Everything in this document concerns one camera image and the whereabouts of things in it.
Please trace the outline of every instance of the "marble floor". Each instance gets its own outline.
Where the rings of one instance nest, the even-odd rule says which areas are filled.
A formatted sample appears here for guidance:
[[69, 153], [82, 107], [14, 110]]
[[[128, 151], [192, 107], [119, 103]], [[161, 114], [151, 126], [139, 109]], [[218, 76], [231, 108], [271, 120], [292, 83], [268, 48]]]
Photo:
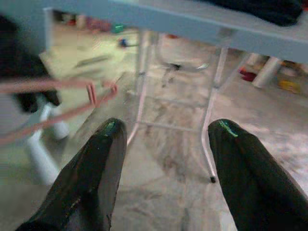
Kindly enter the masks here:
[[[107, 105], [68, 121], [70, 136], [54, 154], [64, 166], [93, 131], [107, 118], [127, 122], [131, 130], [136, 98], [134, 90], [136, 49], [117, 47], [120, 37], [136, 43], [136, 32], [121, 35], [96, 34], [57, 25], [53, 48], [42, 55], [50, 72], [59, 79], [117, 80], [119, 94]], [[198, 42], [164, 39], [162, 54], [168, 60], [190, 61], [194, 65], [209, 60], [214, 48]], [[238, 62], [240, 52], [229, 52], [224, 76]], [[76, 68], [78, 62], [104, 55], [105, 60]], [[149, 70], [149, 95], [204, 103], [213, 67], [198, 74], [171, 73], [173, 81], [162, 87], [164, 70], [155, 58]], [[61, 92], [62, 110], [86, 98], [85, 92]], [[269, 152], [297, 180], [308, 194], [308, 99], [280, 90], [270, 83], [260, 90], [239, 77], [220, 94], [211, 121], [231, 119], [257, 135]], [[144, 118], [151, 122], [197, 128], [202, 110], [167, 102], [146, 100]], [[14, 230], [38, 207], [48, 186], [34, 185], [31, 165], [23, 149], [2, 150], [0, 163], [6, 163], [0, 178], [0, 230]], [[198, 137], [151, 127], [141, 127], [128, 149], [113, 215], [113, 231], [231, 231], [236, 230], [219, 184], [211, 184], [202, 161]]]

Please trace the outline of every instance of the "white table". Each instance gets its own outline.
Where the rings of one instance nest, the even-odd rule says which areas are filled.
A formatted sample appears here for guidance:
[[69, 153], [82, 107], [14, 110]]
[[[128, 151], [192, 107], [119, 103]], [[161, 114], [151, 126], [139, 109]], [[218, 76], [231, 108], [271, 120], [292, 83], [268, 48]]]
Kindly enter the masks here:
[[211, 161], [207, 127], [213, 103], [217, 93], [232, 81], [236, 76], [237, 69], [248, 58], [247, 54], [244, 55], [230, 76], [222, 80], [221, 75], [228, 48], [260, 53], [282, 60], [308, 62], [308, 15], [306, 13], [301, 16], [297, 25], [279, 27], [249, 14], [194, 0], [91, 0], [90, 2], [85, 0], [44, 0], [43, 7], [46, 9], [45, 12], [54, 8], [137, 26], [141, 29], [137, 73], [142, 79], [142, 87], [136, 92], [140, 97], [138, 115], [128, 143], [131, 142], [139, 125], [142, 124], [189, 131], [189, 128], [153, 124], [142, 120], [147, 90], [148, 60], [151, 54], [151, 45], [154, 43], [152, 41], [150, 46], [143, 47], [144, 30], [166, 32], [188, 39], [209, 42], [217, 46], [216, 71], [212, 84], [209, 86], [210, 94], [207, 104], [204, 106], [205, 112], [200, 123], [200, 130], [197, 131], [200, 134], [202, 151], [212, 182], [216, 181], [216, 175]]

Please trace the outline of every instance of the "black cloth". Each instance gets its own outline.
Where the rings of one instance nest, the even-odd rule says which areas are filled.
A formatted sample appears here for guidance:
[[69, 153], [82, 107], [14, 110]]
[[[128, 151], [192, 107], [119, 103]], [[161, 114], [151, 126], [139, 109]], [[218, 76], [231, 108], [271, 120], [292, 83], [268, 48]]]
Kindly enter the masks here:
[[204, 0], [232, 10], [253, 14], [279, 26], [297, 23], [302, 0]]
[[[0, 15], [0, 81], [13, 78], [51, 78], [37, 55], [32, 55], [17, 40], [18, 26]], [[57, 91], [15, 94], [24, 112], [38, 110], [37, 96], [42, 94], [48, 102], [60, 105]]]

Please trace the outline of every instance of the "yellow object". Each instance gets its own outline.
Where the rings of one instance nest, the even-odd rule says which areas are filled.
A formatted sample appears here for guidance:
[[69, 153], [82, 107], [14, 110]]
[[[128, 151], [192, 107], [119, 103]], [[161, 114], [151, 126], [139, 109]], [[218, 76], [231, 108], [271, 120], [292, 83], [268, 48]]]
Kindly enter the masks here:
[[300, 85], [287, 80], [280, 80], [278, 83], [279, 87], [284, 90], [291, 91], [294, 94], [300, 93]]

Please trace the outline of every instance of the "pink wire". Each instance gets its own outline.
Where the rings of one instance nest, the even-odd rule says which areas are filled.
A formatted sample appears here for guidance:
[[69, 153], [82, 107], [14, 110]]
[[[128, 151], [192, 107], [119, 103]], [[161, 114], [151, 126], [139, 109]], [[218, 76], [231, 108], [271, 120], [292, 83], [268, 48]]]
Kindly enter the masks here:
[[20, 139], [32, 132], [44, 128], [48, 128], [55, 123], [59, 123], [63, 120], [70, 119], [77, 116], [93, 107], [99, 107], [101, 103], [106, 103], [108, 100], [115, 97], [117, 94], [117, 85], [115, 84], [105, 84], [105, 86], [110, 87], [110, 92], [108, 94], [100, 95], [96, 97], [94, 84], [90, 81], [82, 80], [68, 80], [68, 81], [56, 81], [50, 79], [40, 79], [40, 80], [9, 80], [0, 84], [0, 93], [22, 93], [22, 92], [40, 92], [52, 89], [61, 88], [84, 88], [86, 87], [88, 91], [89, 103], [85, 103], [79, 107], [68, 110], [67, 112], [55, 116], [46, 121], [37, 123], [29, 128], [24, 128], [18, 131], [14, 131], [0, 138], [0, 145], [10, 143], [16, 139]]

